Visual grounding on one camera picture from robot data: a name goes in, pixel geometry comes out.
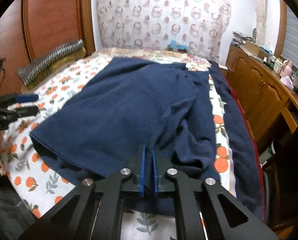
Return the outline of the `grey window blind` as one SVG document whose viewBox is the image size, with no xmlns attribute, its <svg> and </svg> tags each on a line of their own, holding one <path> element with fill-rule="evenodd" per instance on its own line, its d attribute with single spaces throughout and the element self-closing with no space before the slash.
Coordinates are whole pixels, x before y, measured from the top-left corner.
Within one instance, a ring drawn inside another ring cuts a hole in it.
<svg viewBox="0 0 298 240">
<path fill-rule="evenodd" d="M 282 56 L 291 60 L 298 70 L 298 18 L 289 6 L 287 6 L 286 15 L 286 35 Z"/>
</svg>

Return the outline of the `navy blanket at bed edge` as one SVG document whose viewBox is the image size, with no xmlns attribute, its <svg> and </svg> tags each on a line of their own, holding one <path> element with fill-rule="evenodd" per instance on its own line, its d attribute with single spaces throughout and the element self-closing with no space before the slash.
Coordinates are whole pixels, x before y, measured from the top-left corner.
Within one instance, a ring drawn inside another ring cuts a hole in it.
<svg viewBox="0 0 298 240">
<path fill-rule="evenodd" d="M 247 128 L 237 94 L 222 74 L 218 63 L 210 61 L 209 73 L 224 106 L 224 127 L 233 154 L 235 192 L 237 199 L 259 220 L 265 215 L 263 176 L 254 141 Z"/>
</svg>

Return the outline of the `navy blue shirt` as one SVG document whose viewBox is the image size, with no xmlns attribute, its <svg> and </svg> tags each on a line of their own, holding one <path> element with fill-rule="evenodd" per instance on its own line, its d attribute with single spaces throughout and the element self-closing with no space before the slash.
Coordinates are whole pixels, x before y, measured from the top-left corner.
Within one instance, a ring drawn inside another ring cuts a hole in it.
<svg viewBox="0 0 298 240">
<path fill-rule="evenodd" d="M 194 179 L 220 179 L 209 73 L 183 63 L 115 57 L 62 109 L 30 133 L 36 152 L 74 185 L 107 178 L 146 146 L 144 199 L 128 209 L 173 215 L 154 197 L 152 150 Z"/>
</svg>

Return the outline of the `wooden sideboard cabinet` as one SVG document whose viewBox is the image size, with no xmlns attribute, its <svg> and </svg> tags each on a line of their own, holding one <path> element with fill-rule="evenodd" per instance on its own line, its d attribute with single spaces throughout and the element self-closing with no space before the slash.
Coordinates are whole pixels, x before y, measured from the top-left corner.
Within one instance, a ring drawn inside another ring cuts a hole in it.
<svg viewBox="0 0 298 240">
<path fill-rule="evenodd" d="M 268 67 L 230 45 L 227 80 L 237 93 L 254 140 L 259 141 L 283 117 L 293 133 L 298 127 L 298 97 Z"/>
</svg>

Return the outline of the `brown wooden wardrobe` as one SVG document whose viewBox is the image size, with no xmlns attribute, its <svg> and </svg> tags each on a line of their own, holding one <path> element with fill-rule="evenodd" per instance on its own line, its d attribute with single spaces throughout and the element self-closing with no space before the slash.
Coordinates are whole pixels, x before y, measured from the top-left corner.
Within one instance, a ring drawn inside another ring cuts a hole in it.
<svg viewBox="0 0 298 240">
<path fill-rule="evenodd" d="M 20 92 L 19 67 L 79 39 L 88 55 L 96 50 L 92 0 L 11 0 L 0 17 L 0 95 Z"/>
</svg>

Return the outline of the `cream curtain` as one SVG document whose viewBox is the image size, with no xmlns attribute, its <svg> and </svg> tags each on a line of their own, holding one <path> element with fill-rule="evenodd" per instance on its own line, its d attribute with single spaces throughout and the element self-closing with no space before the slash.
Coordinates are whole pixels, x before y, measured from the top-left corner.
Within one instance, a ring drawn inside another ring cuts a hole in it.
<svg viewBox="0 0 298 240">
<path fill-rule="evenodd" d="M 256 44 L 263 46 L 266 38 L 267 0 L 254 0 L 256 6 Z"/>
</svg>

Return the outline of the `blue box at headboard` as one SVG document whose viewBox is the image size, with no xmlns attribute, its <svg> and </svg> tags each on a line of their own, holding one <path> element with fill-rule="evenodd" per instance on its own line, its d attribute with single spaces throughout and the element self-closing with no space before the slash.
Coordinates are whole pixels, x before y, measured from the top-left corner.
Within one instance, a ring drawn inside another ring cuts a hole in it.
<svg viewBox="0 0 298 240">
<path fill-rule="evenodd" d="M 175 40 L 171 40 L 167 46 L 167 51 L 175 51 L 179 53 L 188 53 L 189 48 L 186 45 L 177 43 Z"/>
</svg>

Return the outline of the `grey patterned pillow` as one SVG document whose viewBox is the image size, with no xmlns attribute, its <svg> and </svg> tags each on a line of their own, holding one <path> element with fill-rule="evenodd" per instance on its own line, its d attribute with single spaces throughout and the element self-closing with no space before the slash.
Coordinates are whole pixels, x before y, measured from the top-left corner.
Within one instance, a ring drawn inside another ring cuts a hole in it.
<svg viewBox="0 0 298 240">
<path fill-rule="evenodd" d="M 65 43 L 42 57 L 38 57 L 25 67 L 17 69 L 17 77 L 29 89 L 37 86 L 49 75 L 55 73 L 65 64 L 84 58 L 86 49 L 83 40 Z"/>
</svg>

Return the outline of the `floral wall cloth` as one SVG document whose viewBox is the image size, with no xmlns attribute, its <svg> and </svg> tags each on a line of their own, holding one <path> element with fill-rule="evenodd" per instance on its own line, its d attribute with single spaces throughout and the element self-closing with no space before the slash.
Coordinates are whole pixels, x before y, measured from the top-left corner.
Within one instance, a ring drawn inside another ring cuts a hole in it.
<svg viewBox="0 0 298 240">
<path fill-rule="evenodd" d="M 96 0 L 102 45 L 165 50 L 175 43 L 218 61 L 229 0 Z"/>
</svg>

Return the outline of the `floral quilt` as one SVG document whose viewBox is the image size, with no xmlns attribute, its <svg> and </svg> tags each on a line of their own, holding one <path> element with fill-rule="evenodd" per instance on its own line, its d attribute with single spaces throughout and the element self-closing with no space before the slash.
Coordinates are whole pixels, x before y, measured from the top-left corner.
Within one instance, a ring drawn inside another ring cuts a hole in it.
<svg viewBox="0 0 298 240">
<path fill-rule="evenodd" d="M 149 49 L 123 49 L 123 48 L 106 48 L 92 53 L 92 57 L 103 56 L 106 58 L 129 57 L 148 61 L 154 61 L 161 64 L 167 63 L 184 63 L 190 71 L 206 72 L 211 67 L 207 59 L 199 56 L 179 53 L 166 50 L 149 50 Z"/>
</svg>

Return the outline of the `pink bottle on sideboard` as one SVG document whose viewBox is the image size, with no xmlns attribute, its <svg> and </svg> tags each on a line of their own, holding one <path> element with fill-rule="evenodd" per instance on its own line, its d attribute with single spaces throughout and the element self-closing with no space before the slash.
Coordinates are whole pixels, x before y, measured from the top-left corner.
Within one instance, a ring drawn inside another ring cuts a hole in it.
<svg viewBox="0 0 298 240">
<path fill-rule="evenodd" d="M 280 77 L 291 77 L 292 76 L 292 66 L 293 63 L 290 60 L 285 60 L 282 63 L 281 71 L 280 71 Z"/>
</svg>

